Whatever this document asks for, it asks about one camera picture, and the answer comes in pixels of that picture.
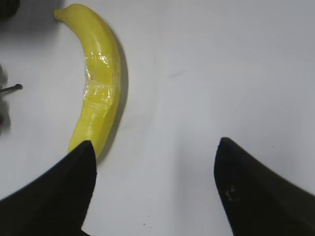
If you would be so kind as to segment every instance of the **banana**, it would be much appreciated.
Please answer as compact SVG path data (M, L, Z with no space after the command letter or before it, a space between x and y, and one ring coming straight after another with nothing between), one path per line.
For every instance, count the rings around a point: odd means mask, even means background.
M109 26L84 5L55 9L54 16L78 36L86 63L82 112L68 151L84 140L91 140L98 158L113 126L120 97L121 65L117 43Z

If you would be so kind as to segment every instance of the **black object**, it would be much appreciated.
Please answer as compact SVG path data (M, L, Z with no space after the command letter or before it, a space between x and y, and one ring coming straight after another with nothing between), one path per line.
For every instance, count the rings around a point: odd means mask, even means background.
M235 236L315 236L315 197L229 138L221 139L214 175Z
M56 166L0 202L0 236L87 236L81 231L96 180L84 141Z
M23 89L23 86L21 84L16 84L15 86L11 86L8 88L1 88L0 93L9 92L9 91L13 91L13 90L19 90L19 89Z
M13 16L20 7L20 0L0 0L0 20Z

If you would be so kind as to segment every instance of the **banana tip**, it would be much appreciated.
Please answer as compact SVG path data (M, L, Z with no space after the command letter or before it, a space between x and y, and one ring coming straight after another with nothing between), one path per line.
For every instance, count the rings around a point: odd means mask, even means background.
M60 20L61 19L61 16L63 14L63 10L62 9L55 9L54 10L54 17L56 20Z

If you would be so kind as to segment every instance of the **metal pin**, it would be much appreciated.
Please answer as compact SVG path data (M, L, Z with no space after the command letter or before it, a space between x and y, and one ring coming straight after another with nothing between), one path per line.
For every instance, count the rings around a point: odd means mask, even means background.
M0 93L9 92L9 91L13 91L13 90L19 90L22 88L23 88L23 86L21 84L16 84L15 86L12 86L12 87L0 89Z

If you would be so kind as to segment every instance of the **white surface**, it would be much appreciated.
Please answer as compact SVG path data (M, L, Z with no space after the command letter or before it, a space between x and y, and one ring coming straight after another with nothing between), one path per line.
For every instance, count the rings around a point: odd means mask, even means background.
M50 9L33 16L39 0L27 2L23 22L0 32L9 84L24 85L4 98L11 128L0 136L1 198L66 154L82 105L78 39ZM315 193L314 1L77 2L112 26L129 74L87 233L231 236L213 178L222 136Z

